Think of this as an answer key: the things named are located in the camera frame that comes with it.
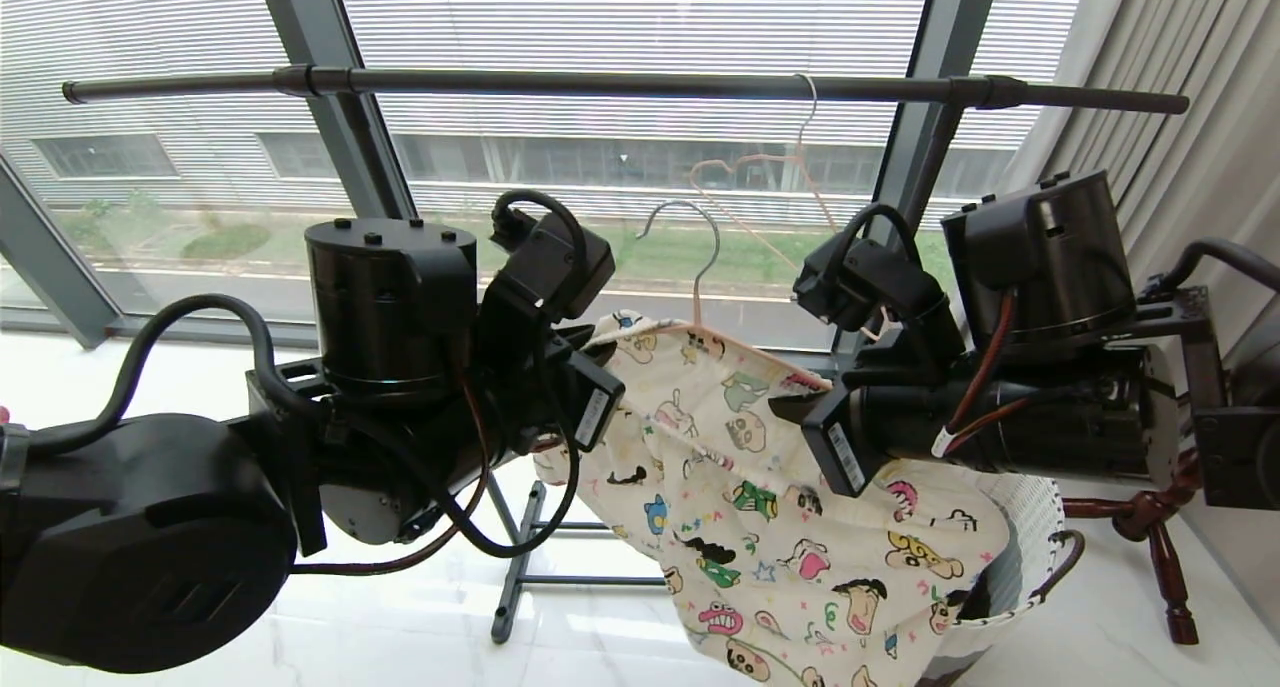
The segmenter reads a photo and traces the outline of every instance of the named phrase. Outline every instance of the basket handle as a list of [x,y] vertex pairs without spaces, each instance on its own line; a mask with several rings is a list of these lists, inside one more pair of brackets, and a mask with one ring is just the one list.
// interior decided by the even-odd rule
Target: basket handle
[[1062,578],[1066,577],[1069,572],[1071,572],[1071,568],[1075,567],[1075,563],[1078,563],[1080,558],[1084,555],[1084,535],[1082,535],[1078,528],[1062,528],[1061,532],[1055,532],[1050,535],[1048,540],[1051,542],[1059,542],[1061,545],[1066,545],[1068,541],[1070,541],[1071,550],[1068,553],[1066,559],[1062,560],[1062,564],[1053,568],[1053,572],[1050,573],[1048,578],[1044,580],[1043,585],[1037,587],[1029,595],[1030,599],[1039,600],[1042,601],[1042,604],[1044,599],[1048,596],[1050,590],[1052,590],[1052,587],[1056,587],[1057,583],[1061,582]]

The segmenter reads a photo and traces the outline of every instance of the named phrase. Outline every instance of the patterned fabric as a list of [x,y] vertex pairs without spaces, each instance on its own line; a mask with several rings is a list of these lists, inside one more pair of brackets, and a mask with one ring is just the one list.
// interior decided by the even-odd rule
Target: patterned fabric
[[[1009,541],[996,505],[918,462],[835,495],[768,406],[827,383],[762,351],[630,312],[600,342],[627,391],[577,494],[658,560],[694,647],[760,683],[915,684]],[[566,457],[535,455],[539,477],[562,484]]]

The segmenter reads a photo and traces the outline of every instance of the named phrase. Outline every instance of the white corrugated facade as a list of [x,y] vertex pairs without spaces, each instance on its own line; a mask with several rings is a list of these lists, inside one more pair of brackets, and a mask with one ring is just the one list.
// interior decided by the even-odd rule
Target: white corrugated facade
[[[901,75],[923,0],[344,0],[367,67]],[[996,0],[974,73],[1051,81],[1076,0]],[[69,78],[287,63],[264,0],[0,0],[0,139],[51,207],[146,189],[187,209],[348,209],[337,180],[280,180],[256,132],[315,132],[306,104],[223,95],[69,105]],[[634,99],[380,99],[397,134],[790,143],[808,105]],[[823,104],[806,145],[883,145],[891,105]],[[973,113],[955,148],[1012,150],[1034,109]],[[152,134],[178,177],[59,178],[32,139]],[[580,212],[640,214],[677,189],[544,186]],[[480,209],[502,186],[413,184],[420,209]],[[832,196],[842,212],[867,194]],[[812,198],[736,191],[744,216],[822,221]],[[955,200],[941,200],[937,219]]]

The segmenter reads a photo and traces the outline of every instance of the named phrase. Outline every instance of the white tile floor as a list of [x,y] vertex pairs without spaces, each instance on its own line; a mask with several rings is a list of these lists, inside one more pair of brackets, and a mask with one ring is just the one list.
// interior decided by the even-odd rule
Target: white tile floor
[[[0,336],[0,400],[38,427],[95,415],[110,390],[124,345],[81,353],[51,336]],[[243,351],[164,345],[136,397],[137,413],[183,409],[228,418],[243,409]],[[202,374],[198,395],[173,380]],[[522,503],[532,481],[513,463],[500,484]],[[1093,487],[1089,491],[1097,493]],[[558,493],[550,500],[558,499]],[[516,514],[522,504],[515,505]],[[585,509],[571,518],[590,519]],[[502,528],[485,504],[490,536]],[[1103,523],[1079,523],[1084,560],[1019,629],[965,674],[973,687],[1280,683],[1280,646],[1179,519],[1170,528],[1190,583],[1202,644],[1176,647],[1144,545]],[[375,549],[334,531],[329,560],[384,560],[404,548]],[[531,568],[552,573],[654,574],[649,560],[609,537],[566,537],[536,551]],[[694,652],[662,588],[538,587],[521,601],[511,641],[489,638],[506,563],[457,540],[410,572],[372,578],[296,577],[273,612],[219,652],[163,674],[119,677],[64,668],[0,650],[4,687],[355,687],[383,684],[493,687],[746,687],[754,682]]]

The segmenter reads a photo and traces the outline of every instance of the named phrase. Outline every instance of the cylindrical black motor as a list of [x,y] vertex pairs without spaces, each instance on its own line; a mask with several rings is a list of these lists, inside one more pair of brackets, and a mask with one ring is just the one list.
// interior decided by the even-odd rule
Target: cylindrical black motor
[[979,348],[1000,322],[1001,290],[1015,285],[1004,352],[1015,362],[1065,359],[1137,310],[1106,171],[1060,173],[1004,200],[988,194],[942,228]]
[[421,219],[307,228],[325,377],[366,406],[457,393],[476,315],[476,239]]
[[[855,438],[895,458],[936,459],[929,454],[934,438],[955,413],[970,377],[957,374],[941,388],[861,388],[851,404]],[[1143,345],[1092,351],[1052,371],[1001,374],[973,415],[1046,388],[1084,388],[982,429],[947,461],[979,472],[1164,486],[1178,455],[1178,406],[1174,397],[1153,390],[1157,383],[1167,383],[1164,358]]]

